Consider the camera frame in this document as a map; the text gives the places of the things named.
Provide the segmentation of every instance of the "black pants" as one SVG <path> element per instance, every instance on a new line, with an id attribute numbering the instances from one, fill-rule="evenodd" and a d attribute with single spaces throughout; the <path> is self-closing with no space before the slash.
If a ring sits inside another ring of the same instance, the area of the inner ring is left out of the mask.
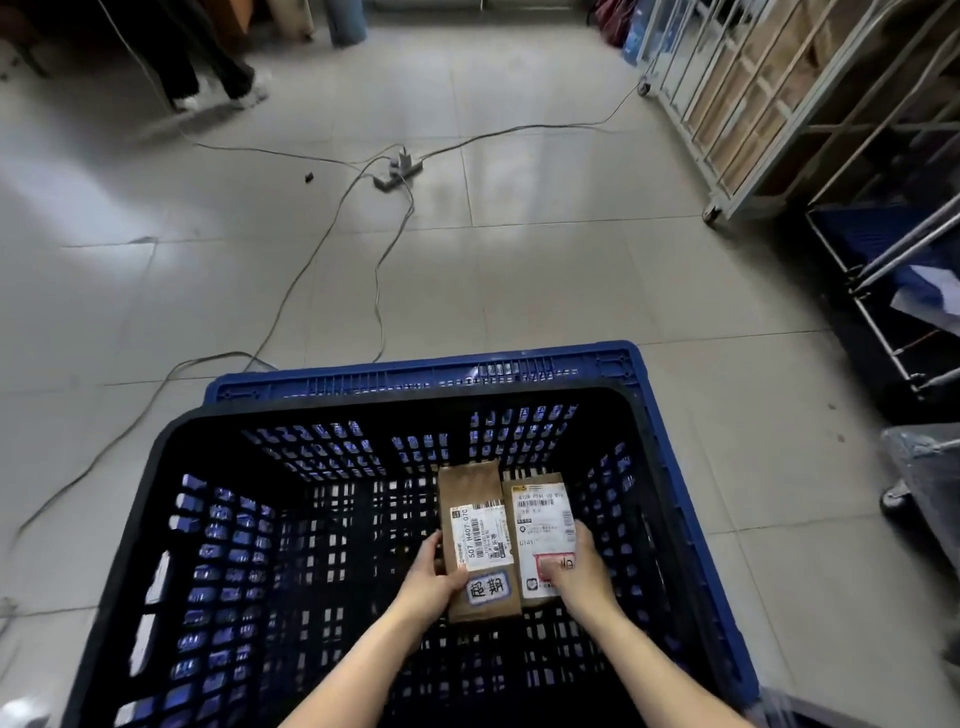
<path id="1" fill-rule="evenodd" d="M 253 69 L 221 47 L 209 16 L 197 0 L 105 3 L 120 33 L 156 71 L 170 100 L 193 96 L 200 90 L 188 48 L 209 63 L 231 99 L 250 91 Z"/>

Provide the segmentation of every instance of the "caster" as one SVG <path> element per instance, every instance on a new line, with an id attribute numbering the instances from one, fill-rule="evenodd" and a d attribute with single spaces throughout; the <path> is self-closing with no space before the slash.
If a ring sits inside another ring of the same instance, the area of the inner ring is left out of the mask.
<path id="1" fill-rule="evenodd" d="M 902 520 L 912 515 L 915 508 L 913 494 L 902 480 L 898 480 L 896 485 L 887 488 L 880 496 L 880 513 L 888 519 Z"/>
<path id="2" fill-rule="evenodd" d="M 711 205 L 703 211 L 703 213 L 701 214 L 701 217 L 703 218 L 704 223 L 707 225 L 707 227 L 712 228 L 716 223 L 717 218 L 720 217 L 721 212 L 723 212 L 722 209 L 720 209 L 717 206 Z"/>

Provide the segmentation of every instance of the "brown paper package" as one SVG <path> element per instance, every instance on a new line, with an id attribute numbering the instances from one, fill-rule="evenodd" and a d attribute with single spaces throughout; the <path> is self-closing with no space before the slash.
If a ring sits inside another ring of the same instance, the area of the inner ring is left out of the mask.
<path id="1" fill-rule="evenodd" d="M 444 565 L 447 573 L 453 573 L 457 570 L 457 553 L 453 542 L 450 509 L 458 505 L 476 505 L 503 498 L 500 470 L 495 461 L 441 468 L 437 475 L 437 490 L 440 495 L 440 521 L 444 531 Z M 516 548 L 513 544 L 511 551 L 514 562 L 510 566 L 470 572 L 470 577 L 473 578 L 485 573 L 506 571 L 510 581 L 510 595 L 473 606 L 467 601 L 466 590 L 462 590 L 450 601 L 447 616 L 451 622 L 515 617 L 520 614 L 520 582 L 516 569 Z"/>
<path id="2" fill-rule="evenodd" d="M 523 480 L 504 480 L 503 481 L 503 505 L 507 509 L 507 523 L 510 525 L 510 538 L 514 542 L 514 560 L 516 564 L 516 575 L 517 582 L 519 582 L 519 558 L 520 555 L 517 552 L 516 544 L 518 543 L 516 539 L 516 521 L 514 521 L 514 493 L 513 488 L 515 485 L 542 485 L 544 483 L 563 483 L 564 477 L 559 473 L 545 473 L 543 475 L 534 475 L 533 477 L 524 478 Z M 526 607 L 539 607 L 541 604 L 545 604 L 548 601 L 556 599 L 555 596 L 538 596 L 536 599 L 530 599 L 522 596 L 520 597 L 520 606 Z"/>

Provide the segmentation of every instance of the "barcode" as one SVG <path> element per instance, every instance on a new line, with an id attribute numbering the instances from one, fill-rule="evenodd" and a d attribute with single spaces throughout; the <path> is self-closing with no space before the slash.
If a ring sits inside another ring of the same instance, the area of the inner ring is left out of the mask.
<path id="1" fill-rule="evenodd" d="M 480 521 L 470 519 L 470 533 L 473 536 L 473 547 L 476 548 L 476 557 L 483 558 L 483 539 L 480 538 Z"/>

